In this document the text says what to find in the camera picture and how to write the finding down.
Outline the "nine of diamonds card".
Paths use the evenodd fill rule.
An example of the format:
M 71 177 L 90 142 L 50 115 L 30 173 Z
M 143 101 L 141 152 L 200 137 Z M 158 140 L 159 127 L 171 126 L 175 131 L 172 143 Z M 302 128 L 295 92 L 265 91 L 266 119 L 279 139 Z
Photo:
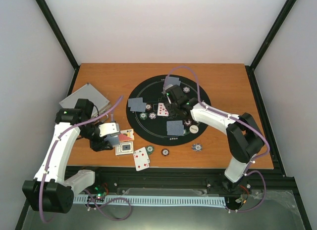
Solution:
M 158 103 L 157 116 L 168 117 L 169 112 L 167 111 L 164 103 Z

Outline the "four of diamonds card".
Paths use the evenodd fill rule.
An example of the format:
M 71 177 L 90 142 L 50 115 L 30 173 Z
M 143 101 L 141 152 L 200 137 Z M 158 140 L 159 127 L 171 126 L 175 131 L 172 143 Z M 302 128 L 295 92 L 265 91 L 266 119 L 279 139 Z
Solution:
M 150 160 L 145 147 L 135 150 L 133 158 L 136 171 L 142 171 L 150 167 Z

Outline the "green poker chip stack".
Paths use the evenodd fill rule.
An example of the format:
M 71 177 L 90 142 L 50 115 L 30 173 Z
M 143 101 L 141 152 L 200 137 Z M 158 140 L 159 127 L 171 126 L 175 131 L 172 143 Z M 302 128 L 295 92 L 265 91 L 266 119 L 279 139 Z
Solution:
M 152 154 L 154 152 L 154 147 L 152 145 L 146 146 L 146 152 Z

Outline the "orange poker chip stack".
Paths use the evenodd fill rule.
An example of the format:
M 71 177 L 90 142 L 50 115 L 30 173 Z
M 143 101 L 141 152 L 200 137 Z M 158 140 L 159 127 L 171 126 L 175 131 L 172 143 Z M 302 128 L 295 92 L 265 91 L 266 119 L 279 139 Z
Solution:
M 170 152 L 169 152 L 168 149 L 164 148 L 164 149 L 161 150 L 161 154 L 162 154 L 163 156 L 168 156 L 168 155 L 170 154 Z

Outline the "orange chip seat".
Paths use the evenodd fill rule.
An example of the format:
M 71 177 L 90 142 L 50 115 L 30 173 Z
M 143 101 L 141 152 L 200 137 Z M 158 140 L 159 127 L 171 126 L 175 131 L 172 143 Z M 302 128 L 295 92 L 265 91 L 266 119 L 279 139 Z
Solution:
M 192 121 L 191 120 L 185 120 L 184 121 L 184 125 L 191 126 L 192 125 Z

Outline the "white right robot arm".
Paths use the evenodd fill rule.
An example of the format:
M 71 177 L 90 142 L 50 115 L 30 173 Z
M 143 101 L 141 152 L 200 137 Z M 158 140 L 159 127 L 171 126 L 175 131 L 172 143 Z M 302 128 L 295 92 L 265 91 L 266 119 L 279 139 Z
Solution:
M 221 185 L 228 193 L 233 192 L 240 180 L 247 175 L 251 164 L 262 156 L 259 154 L 262 147 L 267 147 L 267 153 L 270 151 L 268 141 L 249 113 L 227 113 L 196 98 L 181 105 L 171 101 L 165 102 L 164 105 L 171 115 L 178 114 L 186 120 L 206 124 L 227 136 L 232 157 L 224 171 Z

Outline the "dealt blue backed card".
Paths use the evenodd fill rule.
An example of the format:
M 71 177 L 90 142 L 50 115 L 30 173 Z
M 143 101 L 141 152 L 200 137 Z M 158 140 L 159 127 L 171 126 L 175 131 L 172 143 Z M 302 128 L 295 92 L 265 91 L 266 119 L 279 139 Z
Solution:
M 142 106 L 142 105 L 143 105 L 142 97 L 128 99 L 128 107 Z

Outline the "blue backed card deck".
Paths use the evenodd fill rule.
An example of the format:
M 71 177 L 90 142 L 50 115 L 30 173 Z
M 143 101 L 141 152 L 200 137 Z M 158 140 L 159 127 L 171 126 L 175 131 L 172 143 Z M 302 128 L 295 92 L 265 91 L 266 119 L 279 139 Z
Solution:
M 108 135 L 108 136 L 105 138 L 105 141 L 108 141 L 112 146 L 116 146 L 116 145 L 119 145 L 119 144 L 120 144 L 120 141 L 119 141 L 119 137 L 118 137 L 118 136 L 110 136 L 110 135 Z

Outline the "blue poker chip stack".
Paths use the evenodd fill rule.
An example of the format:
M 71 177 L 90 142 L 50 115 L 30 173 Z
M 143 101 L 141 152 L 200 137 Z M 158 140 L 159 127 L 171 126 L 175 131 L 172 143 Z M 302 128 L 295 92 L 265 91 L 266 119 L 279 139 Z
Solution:
M 195 143 L 192 145 L 192 150 L 195 152 L 200 152 L 203 150 L 203 146 L 199 143 Z

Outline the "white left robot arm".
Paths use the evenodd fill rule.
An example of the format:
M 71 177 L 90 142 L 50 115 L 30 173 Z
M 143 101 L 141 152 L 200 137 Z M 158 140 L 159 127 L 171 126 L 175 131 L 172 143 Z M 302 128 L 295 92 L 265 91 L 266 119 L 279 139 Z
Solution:
M 112 150 L 108 136 L 119 133 L 116 122 L 102 123 L 92 118 L 94 104 L 78 99 L 74 108 L 60 109 L 55 118 L 54 134 L 45 159 L 33 180 L 25 181 L 22 191 L 34 211 L 68 213 L 74 197 L 84 189 L 99 191 L 103 179 L 92 170 L 80 170 L 65 179 L 70 153 L 78 137 L 89 140 L 95 151 Z

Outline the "seat card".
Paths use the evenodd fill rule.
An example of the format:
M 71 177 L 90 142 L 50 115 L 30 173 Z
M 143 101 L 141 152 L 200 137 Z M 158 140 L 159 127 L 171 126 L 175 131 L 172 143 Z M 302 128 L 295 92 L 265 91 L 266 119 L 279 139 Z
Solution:
M 168 136 L 183 136 L 183 126 L 166 126 Z
M 145 112 L 147 104 L 144 102 L 133 103 L 130 107 L 131 112 Z
M 178 121 L 167 121 L 167 126 L 183 126 L 183 122 L 181 120 Z
M 179 78 L 178 77 L 171 77 L 169 76 L 168 78 L 166 78 L 167 81 L 172 81 L 172 82 L 176 82 L 176 81 L 179 81 Z
M 176 82 L 172 82 L 172 81 L 167 81 L 166 80 L 166 83 L 165 83 L 167 86 L 169 86 L 169 85 L 180 85 L 181 84 L 181 81 L 179 80 L 179 81 L 176 81 Z

